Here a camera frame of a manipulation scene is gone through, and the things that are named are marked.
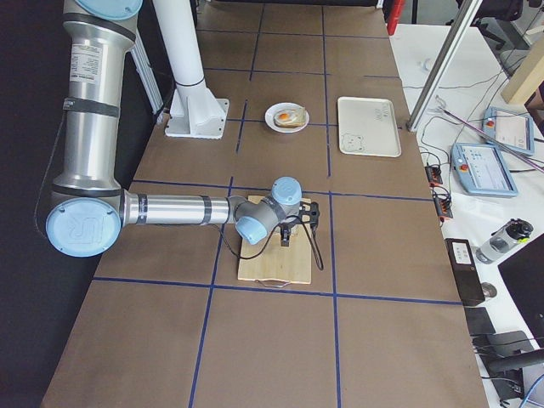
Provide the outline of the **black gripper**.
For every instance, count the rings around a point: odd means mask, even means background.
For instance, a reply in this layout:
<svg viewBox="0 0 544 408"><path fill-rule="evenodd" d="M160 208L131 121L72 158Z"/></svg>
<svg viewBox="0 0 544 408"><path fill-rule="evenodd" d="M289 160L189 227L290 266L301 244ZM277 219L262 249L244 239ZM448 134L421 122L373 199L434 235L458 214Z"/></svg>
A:
<svg viewBox="0 0 544 408"><path fill-rule="evenodd" d="M280 236L281 236L281 246L282 247L289 247L290 246L290 240L292 234L292 228L293 226L291 224L282 224L280 226Z"/></svg>

